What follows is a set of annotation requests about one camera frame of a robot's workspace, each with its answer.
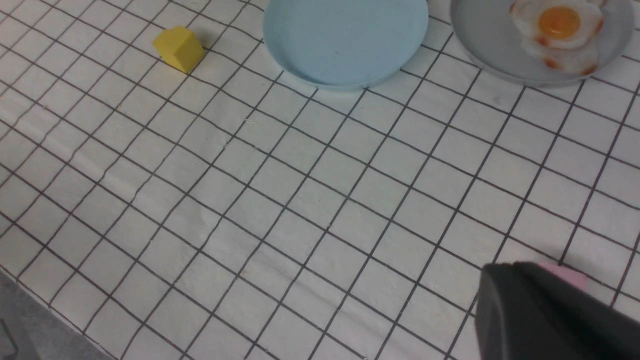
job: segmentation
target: pink object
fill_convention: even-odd
[[[561,266],[550,263],[538,263],[538,266],[544,268],[545,270],[549,271],[555,276],[558,276],[560,279],[568,282],[569,284],[582,291],[586,290],[587,284],[589,283],[589,279],[587,278],[587,276],[577,271],[573,271],[571,269],[563,268]]]

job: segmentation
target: plate rim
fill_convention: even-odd
[[[486,70],[487,72],[497,76],[498,78],[504,79],[506,81],[509,81],[511,83],[516,83],[516,84],[520,84],[520,85],[525,85],[525,86],[548,86],[548,87],[560,87],[560,86],[568,86],[568,85],[572,85],[575,83],[578,83],[580,81],[583,81],[585,79],[590,78],[591,76],[594,76],[596,74],[598,74],[599,72],[605,70],[606,68],[608,68],[612,63],[614,63],[618,58],[620,58],[620,56],[622,56],[622,54],[627,50],[627,48],[629,47],[629,43],[631,43],[631,38],[633,36],[633,31],[635,29],[634,25],[631,25],[631,27],[624,29],[624,34],[623,34],[623,43],[624,45],[620,46],[618,50],[616,50],[615,52],[613,52],[613,57],[611,58],[610,61],[608,61],[607,63],[598,66],[598,68],[588,74],[588,75],[580,75],[580,76],[575,76],[574,78],[571,79],[562,79],[562,80],[552,80],[552,81],[548,81],[548,80],[537,80],[537,79],[531,79],[531,78],[524,78],[524,77],[518,77],[518,76],[514,76],[506,71],[500,70],[494,66],[491,66],[483,61],[481,61],[472,51],[469,50],[469,48],[466,46],[466,44],[464,43],[464,41],[460,40],[460,37],[458,36],[458,29],[457,29],[457,22],[454,21],[455,15],[454,15],[454,9],[455,7],[457,7],[459,4],[463,3],[466,0],[451,0],[450,4],[449,4],[449,18],[451,19],[451,28],[453,30],[453,34],[454,36],[458,39],[458,42],[460,43],[460,46],[462,46],[462,48],[464,49],[464,51],[466,52],[466,54],[469,56],[469,58],[473,61],[474,64],[476,64],[481,70]],[[633,10],[633,4],[631,3],[631,0],[617,0],[617,1],[621,1],[625,4],[628,5],[628,7]]]
[[[267,48],[267,51],[269,52],[269,55],[271,56],[271,58],[286,72],[288,72],[290,75],[292,75],[293,77],[295,77],[296,79],[314,86],[316,88],[319,89],[325,89],[325,90],[336,90],[336,91],[350,91],[350,90],[359,90],[359,89],[363,89],[363,88],[369,88],[371,86],[380,84],[382,82],[384,82],[385,80],[387,80],[388,78],[392,77],[394,74],[396,74],[398,71],[400,71],[400,69],[405,66],[412,58],[413,55],[415,55],[415,53],[418,51],[418,49],[420,49],[420,45],[422,45],[422,41],[424,39],[424,37],[426,36],[427,31],[429,31],[429,6],[428,6],[428,2],[426,0],[409,0],[409,1],[414,1],[416,3],[424,3],[424,32],[421,33],[421,37],[419,37],[419,41],[416,41],[416,44],[414,44],[411,49],[411,53],[410,55],[403,60],[402,64],[394,69],[391,70],[388,73],[384,73],[381,76],[372,79],[370,81],[366,81],[363,83],[353,83],[353,84],[346,84],[346,85],[328,85],[328,84],[324,84],[324,83],[316,83],[314,81],[311,81],[309,79],[305,79],[305,78],[301,78],[300,76],[296,75],[294,72],[290,71],[290,67],[286,66],[286,64],[280,63],[280,61],[278,61],[278,58],[276,56],[273,56],[273,51],[271,49],[270,44],[273,44],[272,41],[274,40],[269,40],[269,36],[268,31],[266,31],[266,26],[267,26],[267,19],[275,16],[272,15],[271,13],[273,13],[275,10],[273,9],[275,7],[275,3],[279,2],[279,1],[288,1],[288,0],[271,0],[269,2],[269,4],[267,4],[266,9],[264,10],[264,16],[263,16],[263,21],[262,21],[262,41],[264,42],[264,45]]]

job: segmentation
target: yellow block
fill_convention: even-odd
[[[196,35],[184,26],[162,30],[153,45],[167,64],[186,73],[193,70],[204,55]]]

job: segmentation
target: gray plate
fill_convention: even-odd
[[[451,0],[453,31],[471,59],[482,69],[529,86],[562,86],[589,76],[568,75],[547,68],[520,47],[520,33],[509,16],[513,0]],[[604,25],[596,36],[596,72],[622,55],[634,30],[629,0],[609,0],[602,8]]]

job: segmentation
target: plate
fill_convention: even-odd
[[[409,61],[428,20],[425,0],[271,0],[264,43],[303,81],[354,90],[387,79]]]
[[[520,33],[509,16],[513,0],[451,0],[453,31],[471,59],[498,77],[529,86],[569,85],[588,76],[547,68],[520,47]],[[596,35],[599,60],[595,73],[622,55],[634,30],[629,0],[609,0],[602,7],[604,25]]]

